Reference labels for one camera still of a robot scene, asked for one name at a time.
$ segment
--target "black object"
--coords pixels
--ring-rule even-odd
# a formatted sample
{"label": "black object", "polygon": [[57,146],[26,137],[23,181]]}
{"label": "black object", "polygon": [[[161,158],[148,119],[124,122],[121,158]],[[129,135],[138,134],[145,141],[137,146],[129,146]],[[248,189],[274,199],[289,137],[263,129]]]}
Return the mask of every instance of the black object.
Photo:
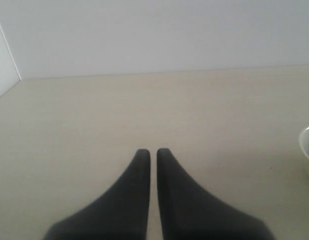
{"label": "black object", "polygon": [[45,240],[145,240],[150,153],[139,149],[114,185],[91,205],[54,224]]}
{"label": "black object", "polygon": [[167,148],[157,152],[164,240],[274,240],[265,224],[199,186]]}

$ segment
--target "bowl rim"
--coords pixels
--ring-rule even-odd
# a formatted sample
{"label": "bowl rim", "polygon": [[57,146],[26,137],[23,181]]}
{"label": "bowl rim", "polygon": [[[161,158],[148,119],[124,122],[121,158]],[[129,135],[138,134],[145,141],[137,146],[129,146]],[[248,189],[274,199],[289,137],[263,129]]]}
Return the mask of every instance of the bowl rim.
{"label": "bowl rim", "polygon": [[308,155],[308,153],[306,153],[304,147],[301,145],[301,137],[302,137],[302,135],[303,135],[307,130],[309,130],[309,125],[308,125],[307,127],[305,127],[305,128],[300,132],[300,134],[299,134],[299,146],[300,146],[300,148],[301,148],[301,151],[302,151],[303,155],[309,160],[309,155]]}

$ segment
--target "white wall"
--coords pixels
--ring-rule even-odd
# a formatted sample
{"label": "white wall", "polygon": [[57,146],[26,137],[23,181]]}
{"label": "white wall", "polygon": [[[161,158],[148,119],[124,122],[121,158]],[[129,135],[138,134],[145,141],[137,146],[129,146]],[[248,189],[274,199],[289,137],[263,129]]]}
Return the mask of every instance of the white wall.
{"label": "white wall", "polygon": [[19,77],[0,30],[0,97],[19,81]]}
{"label": "white wall", "polygon": [[0,0],[23,79],[309,64],[309,0]]}

